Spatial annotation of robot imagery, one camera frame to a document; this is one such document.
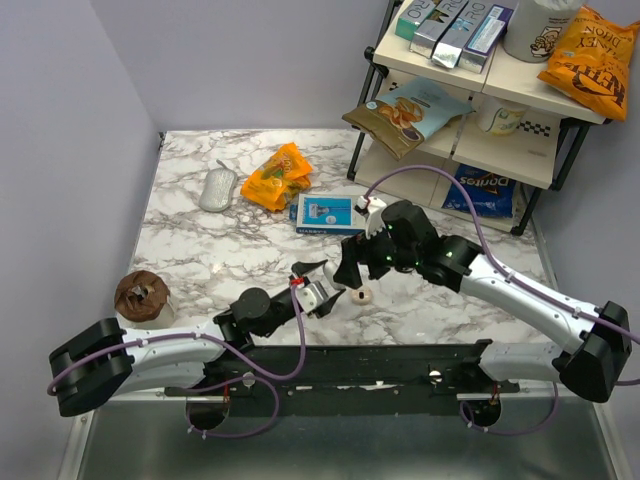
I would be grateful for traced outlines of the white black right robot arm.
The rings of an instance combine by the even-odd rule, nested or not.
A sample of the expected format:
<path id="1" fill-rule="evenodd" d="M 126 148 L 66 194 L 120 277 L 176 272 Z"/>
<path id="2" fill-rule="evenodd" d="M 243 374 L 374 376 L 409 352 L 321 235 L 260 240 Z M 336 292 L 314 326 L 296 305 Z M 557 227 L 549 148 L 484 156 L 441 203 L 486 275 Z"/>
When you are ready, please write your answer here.
<path id="1" fill-rule="evenodd" d="M 484 246 L 439 235 L 423 209 L 407 200 L 386 205 L 360 197 L 354 210 L 365 218 L 365 229 L 342 242 L 333 275 L 337 284 L 361 288 L 362 267 L 372 280 L 392 270 L 416 273 L 430 284 L 488 302 L 549 338 L 542 346 L 488 343 L 460 367 L 467 389 L 539 380 L 561 383 L 591 402 L 609 400 L 632 352 L 624 308 L 564 296 L 497 261 Z"/>

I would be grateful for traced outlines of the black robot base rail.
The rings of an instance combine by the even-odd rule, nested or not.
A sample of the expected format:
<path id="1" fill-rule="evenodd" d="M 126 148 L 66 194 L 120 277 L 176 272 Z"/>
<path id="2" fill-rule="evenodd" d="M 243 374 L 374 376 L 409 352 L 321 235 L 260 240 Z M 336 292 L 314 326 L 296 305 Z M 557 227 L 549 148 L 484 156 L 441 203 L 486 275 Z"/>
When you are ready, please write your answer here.
<path id="1" fill-rule="evenodd" d="M 480 369 L 487 345 L 310 346 L 299 374 L 276 381 L 273 390 L 230 386 L 230 412 L 267 416 L 278 405 L 283 416 L 454 415 L 459 396 L 487 402 L 519 390 Z"/>

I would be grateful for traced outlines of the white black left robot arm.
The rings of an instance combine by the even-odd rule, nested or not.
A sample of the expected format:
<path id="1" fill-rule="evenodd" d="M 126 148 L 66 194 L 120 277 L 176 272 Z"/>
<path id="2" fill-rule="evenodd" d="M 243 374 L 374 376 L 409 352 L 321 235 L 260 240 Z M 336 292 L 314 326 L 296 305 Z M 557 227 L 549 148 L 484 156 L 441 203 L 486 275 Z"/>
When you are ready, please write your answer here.
<path id="1" fill-rule="evenodd" d="M 306 339 L 299 339 L 299 358 L 289 373 L 275 373 L 250 359 L 253 339 L 271 336 L 289 320 L 330 313 L 346 290 L 335 281 L 336 271 L 327 260 L 297 262 L 281 292 L 249 288 L 213 319 L 188 327 L 125 329 L 115 318 L 96 322 L 50 354 L 47 393 L 57 399 L 63 417 L 95 410 L 120 394 L 153 388 L 209 395 L 221 385 L 222 372 L 215 363 L 225 355 L 266 379 L 290 380 L 304 366 Z"/>

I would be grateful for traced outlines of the white earbud charging case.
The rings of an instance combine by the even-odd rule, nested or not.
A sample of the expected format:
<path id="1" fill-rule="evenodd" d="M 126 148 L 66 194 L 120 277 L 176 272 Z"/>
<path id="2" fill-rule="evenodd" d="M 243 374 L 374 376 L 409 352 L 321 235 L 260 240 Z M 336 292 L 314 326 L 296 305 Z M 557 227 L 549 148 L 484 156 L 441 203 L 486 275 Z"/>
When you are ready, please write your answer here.
<path id="1" fill-rule="evenodd" d="M 334 289 L 334 290 L 345 290 L 346 287 L 339 283 L 338 281 L 336 281 L 334 279 L 334 276 L 337 272 L 338 267 L 336 266 L 335 263 L 331 262 L 331 261 L 327 261 L 324 265 L 323 265 L 323 274 L 324 277 L 326 279 L 326 281 L 329 283 L 329 285 Z"/>

